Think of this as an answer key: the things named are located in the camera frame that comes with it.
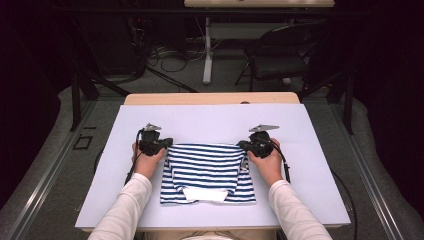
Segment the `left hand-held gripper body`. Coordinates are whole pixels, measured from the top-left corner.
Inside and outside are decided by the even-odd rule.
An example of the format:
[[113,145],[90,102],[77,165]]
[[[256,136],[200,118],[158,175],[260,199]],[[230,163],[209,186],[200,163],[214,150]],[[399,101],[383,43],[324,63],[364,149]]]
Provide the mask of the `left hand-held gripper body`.
[[137,147],[142,153],[153,156],[164,148],[160,144],[160,130],[159,126],[148,123],[137,133]]

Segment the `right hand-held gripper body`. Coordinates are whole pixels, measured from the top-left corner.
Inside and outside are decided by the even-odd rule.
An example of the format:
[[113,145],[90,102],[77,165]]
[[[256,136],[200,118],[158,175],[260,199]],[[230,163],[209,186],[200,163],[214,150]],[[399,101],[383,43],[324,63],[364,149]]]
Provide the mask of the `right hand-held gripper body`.
[[247,150],[252,152],[255,157],[265,158],[271,154],[273,150],[279,150],[279,147],[271,140],[268,134],[269,130],[278,129],[276,125],[259,124],[250,129],[250,141],[247,145]]

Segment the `blue white striped polo shirt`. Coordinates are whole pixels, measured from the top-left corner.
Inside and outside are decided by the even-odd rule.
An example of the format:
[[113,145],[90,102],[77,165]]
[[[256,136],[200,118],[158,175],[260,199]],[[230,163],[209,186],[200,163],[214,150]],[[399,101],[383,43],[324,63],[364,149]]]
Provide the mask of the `blue white striped polo shirt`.
[[255,204],[246,152],[232,144],[175,144],[165,157],[162,205]]

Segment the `person's left hand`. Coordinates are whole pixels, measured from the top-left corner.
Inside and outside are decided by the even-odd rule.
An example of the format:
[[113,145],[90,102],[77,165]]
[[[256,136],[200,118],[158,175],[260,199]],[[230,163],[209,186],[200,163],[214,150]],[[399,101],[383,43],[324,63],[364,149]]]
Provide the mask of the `person's left hand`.
[[166,150],[162,148],[156,155],[148,156],[142,153],[136,144],[132,145],[132,149],[134,151],[134,172],[151,179],[156,172],[159,162],[164,158]]

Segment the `person's right hand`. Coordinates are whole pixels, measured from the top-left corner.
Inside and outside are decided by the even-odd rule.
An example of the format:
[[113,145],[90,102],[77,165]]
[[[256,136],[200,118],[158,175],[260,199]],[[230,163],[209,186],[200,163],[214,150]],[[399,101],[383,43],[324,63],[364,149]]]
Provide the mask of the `person's right hand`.
[[265,158],[256,157],[251,151],[247,152],[249,160],[256,165],[263,180],[271,187],[275,182],[282,180],[282,157],[276,149]]

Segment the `black folding chair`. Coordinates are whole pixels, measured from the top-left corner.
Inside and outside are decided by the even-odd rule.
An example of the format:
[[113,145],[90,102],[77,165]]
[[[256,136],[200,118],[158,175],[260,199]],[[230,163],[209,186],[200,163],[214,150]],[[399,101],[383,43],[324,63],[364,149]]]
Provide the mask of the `black folding chair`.
[[249,77],[249,90],[253,82],[283,80],[301,77],[307,73],[305,57],[325,34],[325,24],[299,23],[281,26],[264,33],[245,46],[246,65],[235,85],[243,77]]

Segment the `black metal stand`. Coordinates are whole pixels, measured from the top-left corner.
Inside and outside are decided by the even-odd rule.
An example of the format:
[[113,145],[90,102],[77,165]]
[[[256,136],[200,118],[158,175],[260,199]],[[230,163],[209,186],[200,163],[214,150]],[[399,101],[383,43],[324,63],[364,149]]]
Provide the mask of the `black metal stand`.
[[71,84],[73,111],[72,131],[75,131],[82,121],[80,94],[83,93],[89,101],[97,101],[100,93],[95,86],[96,83],[105,86],[123,97],[129,95],[128,91],[104,78],[95,66],[89,64],[88,55],[91,54],[91,50],[83,49],[86,43],[85,40],[81,40],[81,37],[82,34],[78,34],[74,37],[70,37],[68,40],[68,49],[70,51],[70,59],[74,70],[74,77]]
[[352,135],[352,108],[354,94],[354,75],[352,73],[337,72],[314,86],[307,87],[297,94],[300,100],[318,91],[327,84],[331,84],[326,96],[328,103],[339,103],[344,97],[343,125],[347,132]]

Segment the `person's lap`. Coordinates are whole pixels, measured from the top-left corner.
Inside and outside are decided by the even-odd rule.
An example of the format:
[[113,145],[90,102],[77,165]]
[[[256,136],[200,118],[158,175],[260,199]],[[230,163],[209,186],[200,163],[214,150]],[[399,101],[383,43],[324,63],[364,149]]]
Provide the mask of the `person's lap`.
[[275,230],[157,231],[143,240],[276,240]]

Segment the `white desk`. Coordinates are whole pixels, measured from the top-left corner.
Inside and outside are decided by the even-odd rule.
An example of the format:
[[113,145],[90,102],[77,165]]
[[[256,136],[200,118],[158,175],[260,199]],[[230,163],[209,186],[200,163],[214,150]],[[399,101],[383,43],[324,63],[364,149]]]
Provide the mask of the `white desk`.
[[[189,8],[205,9],[318,9],[332,8],[334,0],[184,0],[184,5]],[[277,27],[278,22],[260,23],[256,17],[252,23],[217,23],[210,17],[205,18],[205,66],[203,83],[208,85],[212,80],[213,48],[211,41],[218,40],[252,40],[259,39],[267,30]]]

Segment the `dark curtain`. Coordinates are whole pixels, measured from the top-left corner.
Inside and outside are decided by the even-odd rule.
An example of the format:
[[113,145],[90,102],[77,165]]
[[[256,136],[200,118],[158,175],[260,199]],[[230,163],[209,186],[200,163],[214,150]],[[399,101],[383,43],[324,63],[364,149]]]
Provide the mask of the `dark curtain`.
[[424,0],[375,0],[381,11],[355,97],[380,161],[424,219]]
[[60,101],[18,31],[19,0],[0,0],[0,208],[40,151]]

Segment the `aluminium floor rail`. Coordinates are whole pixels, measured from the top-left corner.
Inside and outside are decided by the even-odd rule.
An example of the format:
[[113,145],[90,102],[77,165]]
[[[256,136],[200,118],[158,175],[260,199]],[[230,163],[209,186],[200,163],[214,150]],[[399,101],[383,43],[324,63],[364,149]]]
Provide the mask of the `aluminium floor rail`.
[[79,133],[82,131],[83,125],[87,122],[96,105],[96,101],[88,101],[85,104],[82,110],[80,123],[73,131],[67,134],[65,142],[61,145],[59,153],[48,166],[35,190],[31,193],[22,212],[19,214],[16,222],[12,226],[11,232],[6,237],[6,240],[23,240],[57,177],[59,176],[60,171],[65,164],[65,160],[73,148],[73,144],[79,138]]
[[355,166],[388,240],[404,240],[404,237],[400,232],[392,212],[390,211],[389,206],[387,205],[386,200],[384,199],[382,192],[380,191],[370,171],[370,168],[357,144],[357,141],[355,140],[354,136],[350,135],[345,128],[341,107],[338,104],[331,104],[330,109],[334,118],[336,119],[337,124],[339,125],[341,132],[344,135],[344,138],[349,144],[349,148],[354,155]]

